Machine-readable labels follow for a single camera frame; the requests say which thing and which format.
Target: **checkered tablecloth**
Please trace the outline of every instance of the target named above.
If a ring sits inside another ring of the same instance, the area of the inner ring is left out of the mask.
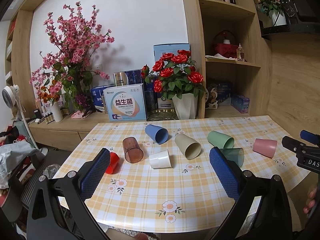
[[[147,124],[165,127],[170,139],[158,145],[145,134]],[[281,176],[287,192],[309,173],[296,166],[295,154],[281,145],[282,137],[289,135],[269,116],[210,118],[181,121],[130,122],[98,124],[78,145],[55,178],[68,171],[78,171],[92,160],[101,148],[116,152],[120,163],[116,174],[105,174],[91,199],[85,201],[94,218],[103,224],[124,229],[177,233],[219,226],[234,204],[227,197],[220,181],[209,163],[213,147],[207,141],[210,131],[226,133],[235,139],[234,147],[245,152],[242,170],[255,176],[271,178]],[[202,145],[201,154],[187,160],[176,146],[179,133],[194,138]],[[134,136],[144,158],[136,164],[124,160],[122,140]],[[252,151],[256,138],[278,141],[276,154],[269,159]],[[151,169],[148,156],[169,150],[172,168]],[[61,204],[67,207],[64,199]],[[249,215],[257,210],[259,199],[252,205]]]

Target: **blue gripper pad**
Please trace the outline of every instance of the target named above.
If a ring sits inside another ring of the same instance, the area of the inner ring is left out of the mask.
[[[228,197],[237,202],[240,197],[239,181],[226,163],[227,159],[216,148],[210,150],[209,159]]]
[[[319,135],[316,135],[316,134],[313,134],[311,132],[308,132],[306,130],[302,130],[300,132],[300,138],[307,141],[307,142],[310,142],[314,145],[319,145],[320,144],[320,136]]]
[[[80,181],[80,197],[83,201],[91,198],[96,190],[103,174],[110,164],[110,152],[103,148],[93,161],[86,162],[84,165],[91,162],[93,163],[90,169]]]

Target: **white flower pot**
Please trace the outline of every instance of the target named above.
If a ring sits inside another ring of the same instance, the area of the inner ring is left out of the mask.
[[[269,12],[269,16],[272,20],[272,25],[275,24],[275,21],[277,20],[278,14],[279,14],[279,11],[275,11],[275,10],[271,10]],[[285,20],[284,13],[283,13],[283,11],[280,11],[280,15],[279,15],[279,18],[278,18],[275,26],[285,25],[285,24],[287,24],[287,21]]]
[[[195,98],[193,94],[188,93],[183,94],[182,99],[177,98],[177,95],[175,95],[172,100],[180,120],[196,118],[198,97]]]
[[[53,114],[53,118],[56,122],[62,121],[63,115],[61,113],[58,102],[54,102],[53,106],[51,106],[51,113]]]

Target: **blue cup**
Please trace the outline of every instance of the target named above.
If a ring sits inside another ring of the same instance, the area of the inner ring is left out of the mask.
[[[148,124],[145,128],[146,134],[157,144],[163,144],[169,137],[168,130],[161,126]]]

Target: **perfume bottle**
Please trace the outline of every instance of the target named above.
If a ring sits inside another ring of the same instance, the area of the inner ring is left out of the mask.
[[[239,44],[239,47],[237,49],[237,60],[238,61],[244,61],[244,50],[241,47],[241,44]]]

